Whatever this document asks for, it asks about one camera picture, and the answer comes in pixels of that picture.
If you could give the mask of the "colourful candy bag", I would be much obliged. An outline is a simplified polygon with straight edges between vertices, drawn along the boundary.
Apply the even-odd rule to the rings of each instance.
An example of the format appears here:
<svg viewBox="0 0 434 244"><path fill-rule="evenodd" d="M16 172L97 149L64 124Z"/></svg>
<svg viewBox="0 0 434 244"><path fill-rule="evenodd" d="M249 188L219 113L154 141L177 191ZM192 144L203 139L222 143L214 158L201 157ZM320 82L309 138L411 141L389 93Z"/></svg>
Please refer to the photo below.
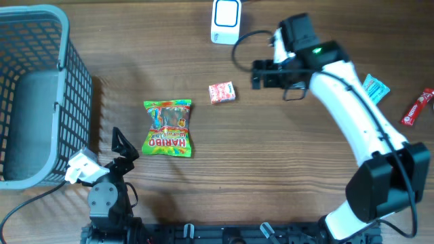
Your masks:
<svg viewBox="0 0 434 244"><path fill-rule="evenodd" d="M189 118L192 101L189 99L144 101L151 118L151 127L142 145L144 155L191 157Z"/></svg>

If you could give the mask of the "red white small packet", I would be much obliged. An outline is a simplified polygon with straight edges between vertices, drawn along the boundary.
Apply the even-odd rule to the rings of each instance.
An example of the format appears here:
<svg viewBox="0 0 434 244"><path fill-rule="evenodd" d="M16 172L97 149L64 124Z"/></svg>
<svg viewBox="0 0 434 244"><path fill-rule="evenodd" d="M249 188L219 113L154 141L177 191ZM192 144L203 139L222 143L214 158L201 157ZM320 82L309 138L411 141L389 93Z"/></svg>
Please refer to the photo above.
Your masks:
<svg viewBox="0 0 434 244"><path fill-rule="evenodd" d="M210 94L210 102L212 104L236 99L235 89L231 81L210 85L208 90Z"/></svg>

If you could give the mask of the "mint toilet wipes pack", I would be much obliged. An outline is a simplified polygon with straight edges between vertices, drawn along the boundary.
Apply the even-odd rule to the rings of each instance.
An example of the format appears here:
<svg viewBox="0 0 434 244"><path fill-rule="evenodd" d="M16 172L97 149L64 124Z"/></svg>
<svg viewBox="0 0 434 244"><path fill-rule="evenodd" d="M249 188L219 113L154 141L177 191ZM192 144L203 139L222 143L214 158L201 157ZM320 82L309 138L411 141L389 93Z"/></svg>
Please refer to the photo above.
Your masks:
<svg viewBox="0 0 434 244"><path fill-rule="evenodd" d="M378 104L390 92L389 87L371 74L367 74L362 87L374 104Z"/></svg>

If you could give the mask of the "red Nescafe stick sachet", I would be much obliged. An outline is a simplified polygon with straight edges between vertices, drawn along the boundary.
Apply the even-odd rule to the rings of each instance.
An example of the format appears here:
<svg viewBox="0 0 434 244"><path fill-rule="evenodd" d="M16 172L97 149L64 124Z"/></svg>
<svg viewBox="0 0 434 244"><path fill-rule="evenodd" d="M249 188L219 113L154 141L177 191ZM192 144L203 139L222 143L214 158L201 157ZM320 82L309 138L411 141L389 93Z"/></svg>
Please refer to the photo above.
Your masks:
<svg viewBox="0 0 434 244"><path fill-rule="evenodd" d="M419 95L411 109L405 114L401 120L401 124L407 126L413 126L415 120L418 118L420 112L433 98L433 89L425 88L424 91Z"/></svg>

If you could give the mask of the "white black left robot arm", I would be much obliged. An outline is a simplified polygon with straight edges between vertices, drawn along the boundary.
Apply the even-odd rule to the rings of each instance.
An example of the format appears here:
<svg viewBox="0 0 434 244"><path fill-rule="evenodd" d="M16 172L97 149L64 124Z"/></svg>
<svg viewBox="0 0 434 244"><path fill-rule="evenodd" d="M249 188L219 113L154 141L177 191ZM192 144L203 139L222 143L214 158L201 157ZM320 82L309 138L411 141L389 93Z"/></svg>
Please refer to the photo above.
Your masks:
<svg viewBox="0 0 434 244"><path fill-rule="evenodd" d="M85 184L91 188L87 197L90 223L81 229L80 243L148 243L142 219L134 216L133 208L137 204L131 203L128 190L132 189L135 196L138 194L123 179L133 170L139 153L117 127L113 128L111 150L119 156L104 166L108 173L94 183Z"/></svg>

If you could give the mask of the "white barcode scanner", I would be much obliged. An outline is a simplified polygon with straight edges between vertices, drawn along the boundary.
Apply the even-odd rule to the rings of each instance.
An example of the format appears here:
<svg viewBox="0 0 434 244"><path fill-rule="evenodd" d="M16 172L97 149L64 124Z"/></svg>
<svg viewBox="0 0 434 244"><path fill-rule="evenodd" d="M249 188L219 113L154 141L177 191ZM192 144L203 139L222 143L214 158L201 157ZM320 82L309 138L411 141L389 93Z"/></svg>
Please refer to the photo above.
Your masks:
<svg viewBox="0 0 434 244"><path fill-rule="evenodd" d="M234 45L239 39L241 24L240 0L214 0L210 39L215 44Z"/></svg>

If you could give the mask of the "grey plastic mesh basket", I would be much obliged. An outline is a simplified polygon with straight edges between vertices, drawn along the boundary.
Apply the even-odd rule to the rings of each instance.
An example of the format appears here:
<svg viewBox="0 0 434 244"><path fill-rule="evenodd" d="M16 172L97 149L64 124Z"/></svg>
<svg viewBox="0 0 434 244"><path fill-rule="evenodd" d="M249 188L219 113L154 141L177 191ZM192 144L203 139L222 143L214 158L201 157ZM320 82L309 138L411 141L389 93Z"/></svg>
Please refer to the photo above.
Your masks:
<svg viewBox="0 0 434 244"><path fill-rule="evenodd" d="M1 188L63 181L90 141L92 77L53 5L1 8Z"/></svg>

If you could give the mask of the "black aluminium mounting rail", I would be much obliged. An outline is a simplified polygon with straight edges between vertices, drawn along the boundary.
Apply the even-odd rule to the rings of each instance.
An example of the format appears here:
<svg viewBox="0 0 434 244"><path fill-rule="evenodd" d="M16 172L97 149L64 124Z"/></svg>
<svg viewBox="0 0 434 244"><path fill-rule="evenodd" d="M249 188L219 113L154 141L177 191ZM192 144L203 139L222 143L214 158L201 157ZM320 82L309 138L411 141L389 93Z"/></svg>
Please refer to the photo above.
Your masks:
<svg viewBox="0 0 434 244"><path fill-rule="evenodd" d="M104 233L93 226L82 228L81 243L163 243L163 244L307 244L307 243L382 243L381 229L373 226L344 240L334 239L316 222L270 225L162 225L141 224L133 230Z"/></svg>

